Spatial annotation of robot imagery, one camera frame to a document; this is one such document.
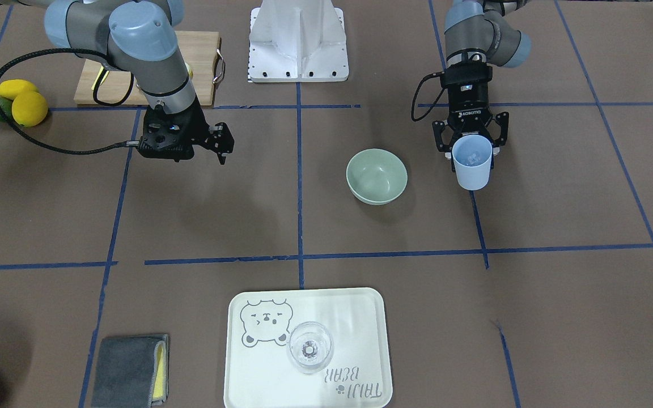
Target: white tray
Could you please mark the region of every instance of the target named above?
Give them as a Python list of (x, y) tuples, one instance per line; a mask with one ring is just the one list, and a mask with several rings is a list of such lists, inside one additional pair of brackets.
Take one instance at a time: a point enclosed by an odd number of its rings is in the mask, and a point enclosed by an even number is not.
[[(297, 369), (287, 346), (290, 331), (309, 321), (322, 323), (334, 338), (331, 362), (313, 375)], [(376, 290), (244, 292), (231, 300), (227, 408), (381, 408), (391, 398), (384, 300)]]

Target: wooden cutting board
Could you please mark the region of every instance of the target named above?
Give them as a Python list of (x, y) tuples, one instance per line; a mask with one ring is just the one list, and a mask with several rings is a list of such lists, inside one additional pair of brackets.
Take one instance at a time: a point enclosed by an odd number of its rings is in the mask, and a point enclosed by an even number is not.
[[(211, 106), (214, 91), (213, 77), (215, 77), (215, 65), (218, 62), (216, 49), (221, 45), (221, 35), (210, 31), (176, 31), (176, 35), (183, 59), (193, 70), (193, 85), (198, 100), (202, 106)], [(75, 91), (76, 104), (95, 104), (92, 99), (92, 86), (100, 67), (98, 62), (85, 60)], [(129, 84), (130, 73), (111, 71), (100, 85), (97, 97), (106, 103), (116, 103), (125, 96)], [(147, 100), (142, 91), (133, 86), (130, 97), (123, 104), (147, 104)]]

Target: folded cloth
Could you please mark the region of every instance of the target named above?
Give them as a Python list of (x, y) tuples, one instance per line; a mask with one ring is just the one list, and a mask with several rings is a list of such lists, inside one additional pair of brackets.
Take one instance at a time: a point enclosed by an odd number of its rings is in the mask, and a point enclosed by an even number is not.
[(150, 408), (168, 397), (167, 334), (104, 338), (93, 408)]

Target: cartoon bear face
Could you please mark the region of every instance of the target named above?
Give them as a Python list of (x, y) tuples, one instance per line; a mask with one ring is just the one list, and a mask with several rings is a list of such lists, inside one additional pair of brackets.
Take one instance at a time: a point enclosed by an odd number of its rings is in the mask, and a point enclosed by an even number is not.
[(294, 315), (286, 299), (281, 303), (274, 300), (260, 300), (257, 304), (248, 302), (241, 309), (241, 321), (245, 333), (243, 345), (253, 347), (259, 341), (274, 341), (285, 346), (289, 340), (289, 322)]

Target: gray towel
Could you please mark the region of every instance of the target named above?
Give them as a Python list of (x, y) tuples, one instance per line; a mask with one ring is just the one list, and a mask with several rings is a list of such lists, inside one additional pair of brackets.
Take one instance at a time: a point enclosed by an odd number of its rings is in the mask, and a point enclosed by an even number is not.
[(165, 347), (167, 355), (168, 335), (102, 339), (97, 359), (92, 407), (150, 408), (154, 402), (152, 392), (158, 371), (156, 352), (160, 344)]

